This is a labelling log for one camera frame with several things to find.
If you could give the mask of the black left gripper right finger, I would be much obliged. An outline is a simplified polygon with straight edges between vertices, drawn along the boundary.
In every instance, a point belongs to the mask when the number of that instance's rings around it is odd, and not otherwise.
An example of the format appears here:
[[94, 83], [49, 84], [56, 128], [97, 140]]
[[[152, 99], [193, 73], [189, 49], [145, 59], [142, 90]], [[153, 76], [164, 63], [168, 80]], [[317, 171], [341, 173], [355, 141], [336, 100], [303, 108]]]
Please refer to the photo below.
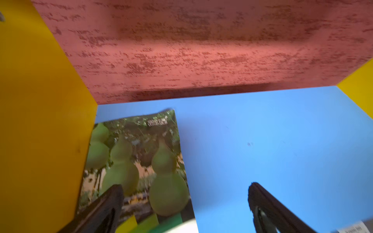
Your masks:
[[248, 203], [257, 233], [316, 233], [257, 182], [248, 188]]

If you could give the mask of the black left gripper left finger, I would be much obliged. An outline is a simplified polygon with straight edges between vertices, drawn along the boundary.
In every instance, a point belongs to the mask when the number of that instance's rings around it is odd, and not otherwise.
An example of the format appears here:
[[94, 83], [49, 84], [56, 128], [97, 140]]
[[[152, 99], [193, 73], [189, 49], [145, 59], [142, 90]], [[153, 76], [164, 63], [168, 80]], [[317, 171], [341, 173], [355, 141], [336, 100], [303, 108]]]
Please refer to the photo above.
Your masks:
[[114, 233], [123, 200], [122, 186], [111, 186], [58, 233]]

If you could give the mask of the green gourd seed bag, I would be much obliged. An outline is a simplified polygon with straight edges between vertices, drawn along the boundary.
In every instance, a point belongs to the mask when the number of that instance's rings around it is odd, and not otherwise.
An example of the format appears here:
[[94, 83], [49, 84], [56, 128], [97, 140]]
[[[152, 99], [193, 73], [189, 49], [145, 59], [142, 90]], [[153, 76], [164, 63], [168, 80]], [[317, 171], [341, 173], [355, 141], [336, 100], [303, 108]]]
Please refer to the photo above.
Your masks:
[[373, 219], [361, 220], [351, 226], [335, 230], [332, 233], [373, 233]]

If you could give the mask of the yellow shelf unit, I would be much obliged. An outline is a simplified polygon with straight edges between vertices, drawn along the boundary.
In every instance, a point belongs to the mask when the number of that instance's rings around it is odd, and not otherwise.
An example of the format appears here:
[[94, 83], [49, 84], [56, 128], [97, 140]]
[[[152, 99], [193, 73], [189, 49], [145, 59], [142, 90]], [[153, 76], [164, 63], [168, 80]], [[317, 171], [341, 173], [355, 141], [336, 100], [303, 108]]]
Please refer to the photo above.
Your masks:
[[1, 12], [1, 232], [58, 232], [94, 121], [166, 108], [199, 232], [254, 232], [253, 182], [319, 233], [373, 216], [373, 121], [339, 88], [97, 105], [30, 1]]

